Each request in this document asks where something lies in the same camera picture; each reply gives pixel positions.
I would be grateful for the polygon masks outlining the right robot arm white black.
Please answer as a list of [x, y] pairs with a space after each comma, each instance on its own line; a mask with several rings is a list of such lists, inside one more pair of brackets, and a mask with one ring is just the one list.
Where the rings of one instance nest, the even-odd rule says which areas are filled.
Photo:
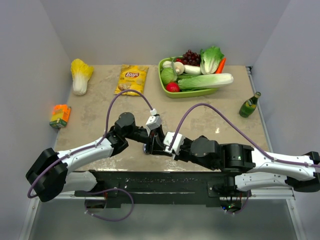
[[174, 160], [220, 170], [233, 178], [222, 185], [223, 192], [230, 197], [239, 191], [268, 187], [291, 187], [301, 193], [320, 190], [320, 174], [316, 170], [320, 157], [316, 152], [302, 156], [284, 155], [238, 143], [218, 144], [205, 136], [190, 140], [181, 134], [176, 139], [169, 136], [163, 143]]

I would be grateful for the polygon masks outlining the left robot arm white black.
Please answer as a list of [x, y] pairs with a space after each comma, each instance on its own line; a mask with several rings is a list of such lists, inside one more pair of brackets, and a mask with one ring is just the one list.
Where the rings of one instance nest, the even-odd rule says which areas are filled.
[[145, 126], [136, 126], [134, 115], [124, 112], [108, 132], [89, 144], [61, 152], [43, 150], [25, 177], [35, 196], [48, 202], [66, 190], [68, 176], [74, 176], [80, 167], [123, 152], [129, 146], [128, 140], [150, 147], [162, 134], [159, 114], [150, 116]]

